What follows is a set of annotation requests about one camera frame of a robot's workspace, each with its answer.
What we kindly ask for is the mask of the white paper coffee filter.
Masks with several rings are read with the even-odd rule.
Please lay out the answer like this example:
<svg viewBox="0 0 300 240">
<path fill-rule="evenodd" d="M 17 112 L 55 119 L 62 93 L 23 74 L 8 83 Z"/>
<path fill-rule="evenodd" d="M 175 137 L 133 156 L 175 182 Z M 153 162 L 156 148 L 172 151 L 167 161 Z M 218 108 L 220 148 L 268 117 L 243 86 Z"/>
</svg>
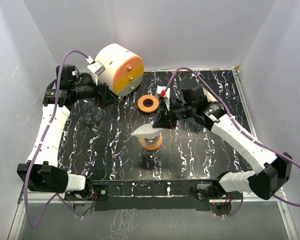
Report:
<svg viewBox="0 0 300 240">
<path fill-rule="evenodd" d="M 145 139 L 154 139 L 159 134 L 165 132 L 167 129 L 165 128 L 153 128 L 153 125 L 151 123 L 143 124 L 137 129 L 135 129 L 131 136 L 137 137 L 137 138 L 145 138 Z"/>
</svg>

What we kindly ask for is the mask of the glass carafe with brown band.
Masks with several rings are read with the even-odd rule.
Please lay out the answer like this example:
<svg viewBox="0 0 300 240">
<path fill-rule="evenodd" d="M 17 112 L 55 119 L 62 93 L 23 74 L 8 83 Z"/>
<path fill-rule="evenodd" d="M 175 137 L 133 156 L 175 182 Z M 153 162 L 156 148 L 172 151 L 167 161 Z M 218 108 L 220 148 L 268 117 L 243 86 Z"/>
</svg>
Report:
<svg viewBox="0 0 300 240">
<path fill-rule="evenodd" d="M 142 159 L 146 164 L 156 164 L 160 161 L 160 151 L 147 151 L 147 150 L 143 150 L 142 152 Z"/>
</svg>

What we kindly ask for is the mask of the clear glass dripper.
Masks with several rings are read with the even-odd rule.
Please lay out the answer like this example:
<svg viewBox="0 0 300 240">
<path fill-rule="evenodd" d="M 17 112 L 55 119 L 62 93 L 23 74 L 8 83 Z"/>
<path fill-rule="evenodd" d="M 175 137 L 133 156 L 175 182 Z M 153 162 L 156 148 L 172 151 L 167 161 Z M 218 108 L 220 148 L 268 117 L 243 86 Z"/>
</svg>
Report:
<svg viewBox="0 0 300 240">
<path fill-rule="evenodd" d="M 163 138 L 162 136 L 157 136 L 153 139 L 149 139 L 149 138 L 144 138 L 144 137 L 140 137 L 139 139 L 140 144 L 147 149 L 154 149 L 154 148 L 158 148 L 161 146 L 162 142 L 163 142 Z"/>
</svg>

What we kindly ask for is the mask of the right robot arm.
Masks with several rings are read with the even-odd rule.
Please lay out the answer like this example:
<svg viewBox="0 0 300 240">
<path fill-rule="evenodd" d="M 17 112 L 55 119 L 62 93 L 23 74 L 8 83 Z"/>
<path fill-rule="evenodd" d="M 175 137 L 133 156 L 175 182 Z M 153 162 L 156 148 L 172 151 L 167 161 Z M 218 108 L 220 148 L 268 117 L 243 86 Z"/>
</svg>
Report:
<svg viewBox="0 0 300 240">
<path fill-rule="evenodd" d="M 198 85 L 182 90 L 183 100 L 170 96 L 164 86 L 156 88 L 159 115 L 155 129 L 174 129 L 178 120 L 193 118 L 198 124 L 222 138 L 251 166 L 251 171 L 224 172 L 204 190 L 211 197 L 225 198 L 231 192 L 254 193 L 269 200 L 289 179 L 292 164 L 257 144 L 257 140 L 230 117 L 217 101 L 210 101 L 205 89 Z"/>
</svg>

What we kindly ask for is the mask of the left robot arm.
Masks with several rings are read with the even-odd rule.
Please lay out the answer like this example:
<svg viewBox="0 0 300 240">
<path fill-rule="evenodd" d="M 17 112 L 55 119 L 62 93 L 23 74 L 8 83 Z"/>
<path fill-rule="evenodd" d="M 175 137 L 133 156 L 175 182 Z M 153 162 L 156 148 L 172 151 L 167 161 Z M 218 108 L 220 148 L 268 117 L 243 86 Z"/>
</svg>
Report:
<svg viewBox="0 0 300 240">
<path fill-rule="evenodd" d="M 24 187 L 32 192 L 76 192 L 83 200 L 93 195 L 92 185 L 83 175 L 71 174 L 58 167 L 58 155 L 64 127 L 71 108 L 78 100 L 95 99 L 104 107 L 111 91 L 112 70 L 94 61 L 89 73 L 79 73 L 73 64 L 58 65 L 56 79 L 46 88 L 43 98 L 42 119 L 33 149 L 26 161 L 17 166 L 17 174 Z"/>
</svg>

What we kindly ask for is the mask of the coffee filter packet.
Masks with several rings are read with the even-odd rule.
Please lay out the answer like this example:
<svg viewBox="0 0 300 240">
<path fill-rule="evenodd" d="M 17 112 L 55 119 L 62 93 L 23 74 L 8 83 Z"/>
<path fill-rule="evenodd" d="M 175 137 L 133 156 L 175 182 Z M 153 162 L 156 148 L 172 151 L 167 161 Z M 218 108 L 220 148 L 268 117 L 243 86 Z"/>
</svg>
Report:
<svg viewBox="0 0 300 240">
<path fill-rule="evenodd" d="M 209 103 L 218 102 L 218 100 L 207 90 L 204 90 L 204 95 Z"/>
</svg>

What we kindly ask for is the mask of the dark glass dripper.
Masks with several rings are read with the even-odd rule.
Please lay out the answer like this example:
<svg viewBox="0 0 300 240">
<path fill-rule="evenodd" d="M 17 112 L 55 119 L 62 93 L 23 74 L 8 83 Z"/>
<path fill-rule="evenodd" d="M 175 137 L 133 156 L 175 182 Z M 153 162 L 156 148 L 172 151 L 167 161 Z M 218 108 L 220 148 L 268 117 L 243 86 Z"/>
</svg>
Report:
<svg viewBox="0 0 300 240">
<path fill-rule="evenodd" d="M 203 126 L 200 125 L 199 123 L 197 123 L 193 117 L 187 118 L 187 119 L 181 119 L 178 122 L 179 122 L 180 127 L 183 130 L 189 131 L 189 132 L 192 132 L 195 134 L 198 134 L 203 129 Z"/>
</svg>

